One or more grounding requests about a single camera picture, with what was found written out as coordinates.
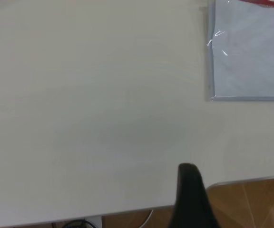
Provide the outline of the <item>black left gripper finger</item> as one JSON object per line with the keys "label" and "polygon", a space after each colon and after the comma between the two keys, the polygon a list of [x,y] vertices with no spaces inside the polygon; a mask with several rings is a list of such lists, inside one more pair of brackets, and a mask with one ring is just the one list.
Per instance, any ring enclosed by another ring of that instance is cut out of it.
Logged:
{"label": "black left gripper finger", "polygon": [[176,202],[169,228],[218,228],[199,169],[190,163],[178,166]]}

